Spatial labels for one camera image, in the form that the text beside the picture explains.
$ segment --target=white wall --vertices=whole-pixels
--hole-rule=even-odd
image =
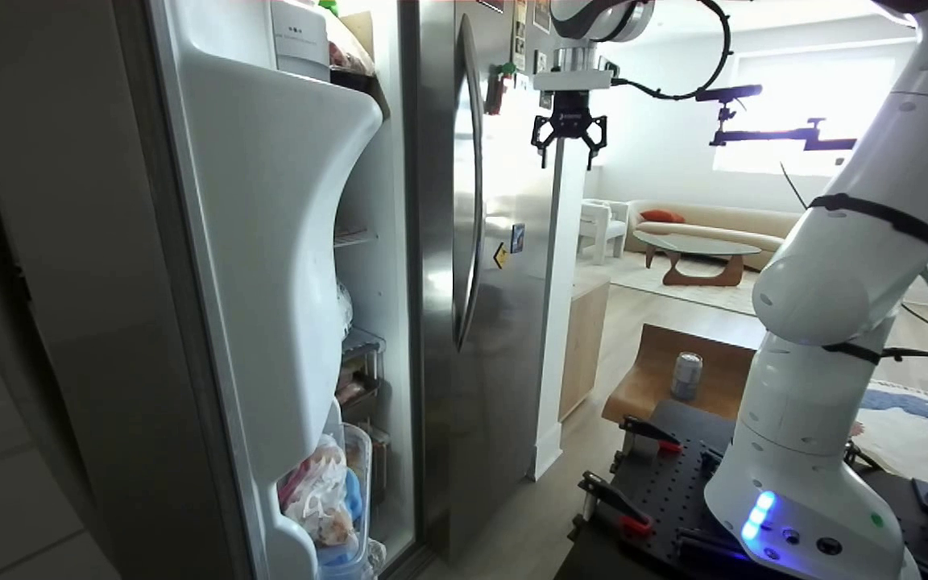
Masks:
[[[539,479],[560,459],[560,390],[566,358],[571,287],[573,287],[573,242],[578,234],[578,200],[587,184],[587,145],[565,143],[555,149],[555,196],[556,230],[546,278],[546,329],[542,356],[539,424],[536,424],[536,467]]]
[[[770,33],[745,33],[735,40],[739,54],[801,52],[801,48],[837,48],[837,44],[878,44],[904,66],[904,44],[886,44],[896,40],[916,40],[910,29],[897,29],[890,19],[846,19],[826,26],[794,26]],[[664,87],[689,90],[715,66],[719,40],[691,36],[654,44],[623,44],[601,52],[623,69],[623,78]],[[745,85],[731,69],[715,87]],[[712,170],[708,149],[715,131],[715,102],[659,102],[639,90],[598,90],[592,94],[592,114],[607,115],[607,149],[598,155],[598,196],[632,200],[672,200],[672,202],[708,202],[708,205],[746,205],[746,211],[789,211],[798,202],[778,174],[727,174]],[[826,178],[794,178],[804,200],[826,192]]]

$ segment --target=floor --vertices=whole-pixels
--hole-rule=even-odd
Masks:
[[[641,266],[639,257],[578,265],[578,278],[614,278],[619,272]],[[490,522],[490,532],[453,563],[431,563],[423,580],[549,580],[565,563],[571,541],[571,518],[578,513],[582,497],[577,479],[582,471],[606,474],[623,435],[612,422],[598,418],[601,399],[614,390],[635,362],[641,321],[670,318],[689,326],[715,326],[715,331],[760,331],[755,317],[682,303],[629,287],[607,290],[606,329],[598,345],[596,387],[566,424],[565,459],[530,486],[520,486],[505,508]],[[892,345],[928,348],[928,326],[897,317]],[[892,365],[881,362],[877,380],[917,387],[928,392],[928,362]]]

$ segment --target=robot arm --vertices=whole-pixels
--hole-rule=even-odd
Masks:
[[[832,192],[755,287],[770,335],[705,486],[742,549],[791,576],[917,576],[896,515],[842,461],[890,314],[928,266],[928,0],[881,8],[916,12],[922,44]]]
[[[639,40],[658,0],[527,0],[525,12],[525,73],[536,90],[546,94],[555,102],[549,115],[536,115],[530,145],[546,158],[546,145],[556,140],[582,140],[588,161],[606,149],[606,115],[588,114],[588,90],[635,87],[654,101],[691,101],[715,85],[727,54],[731,33],[727,15],[715,0],[700,0],[720,23],[720,52],[708,81],[689,94],[664,94],[639,81],[619,78],[619,69],[596,60],[598,43]]]

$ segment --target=refrigerator door shelf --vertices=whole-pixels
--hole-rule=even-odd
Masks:
[[[201,52],[189,40],[205,36],[186,29],[200,19],[171,0],[164,9],[167,106],[258,576],[314,576],[311,541],[279,515],[276,483],[326,433],[344,329],[336,205],[381,111],[239,52]],[[244,23],[270,36],[266,15]]]
[[[317,576],[322,580],[369,580],[372,570],[367,561],[367,532],[369,532],[372,445],[369,445],[369,435],[363,429],[342,422],[338,407],[330,407],[326,435],[344,452],[344,467],[352,471],[352,478],[344,479],[344,501],[349,501],[354,539],[344,549],[314,545]],[[322,449],[314,453],[301,459],[301,463],[292,474],[286,474],[283,483],[276,486],[279,508],[291,513],[292,508],[291,504],[297,504],[297,492],[299,492],[299,504],[309,506],[309,513],[311,513],[311,504],[328,506],[328,497],[322,497],[326,489],[317,486],[317,479],[322,479],[326,463],[330,463],[330,461],[336,461],[336,453],[322,452]]]

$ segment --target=stainless steel refrigerator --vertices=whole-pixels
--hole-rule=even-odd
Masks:
[[[536,94],[485,114],[513,0],[402,9],[409,248],[415,284],[420,539],[456,559],[536,463],[555,187],[530,174]],[[520,115],[520,131],[490,124]]]
[[[336,410],[336,280],[396,377],[393,559],[530,474],[555,202],[480,114],[510,9],[375,0],[384,120],[276,71],[266,0],[0,0],[0,377],[121,576],[317,573],[275,489]]]

